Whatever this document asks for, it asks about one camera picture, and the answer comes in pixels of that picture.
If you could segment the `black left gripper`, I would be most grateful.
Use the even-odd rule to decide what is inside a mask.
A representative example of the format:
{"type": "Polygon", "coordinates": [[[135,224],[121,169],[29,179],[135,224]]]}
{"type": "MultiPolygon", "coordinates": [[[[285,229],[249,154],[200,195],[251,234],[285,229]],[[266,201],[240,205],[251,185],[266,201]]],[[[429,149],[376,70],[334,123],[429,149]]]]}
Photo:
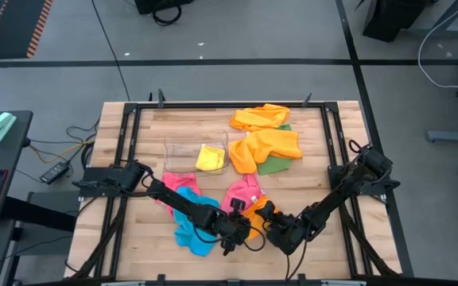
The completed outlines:
{"type": "Polygon", "coordinates": [[[215,222],[217,234],[221,236],[220,246],[224,256],[234,251],[237,245],[244,244],[247,238],[255,238],[255,229],[250,227],[254,220],[240,214],[246,203],[233,198],[230,206],[233,208],[232,212],[219,213],[215,222]]]}

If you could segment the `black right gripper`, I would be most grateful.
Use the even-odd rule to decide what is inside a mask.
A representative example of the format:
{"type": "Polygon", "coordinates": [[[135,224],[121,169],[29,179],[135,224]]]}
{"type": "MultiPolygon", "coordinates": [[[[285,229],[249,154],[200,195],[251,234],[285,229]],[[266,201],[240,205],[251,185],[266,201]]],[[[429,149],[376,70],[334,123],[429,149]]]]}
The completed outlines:
{"type": "Polygon", "coordinates": [[[266,240],[285,255],[293,254],[305,238],[305,228],[299,218],[284,214],[271,201],[254,212],[262,218],[260,224],[266,240]]]}

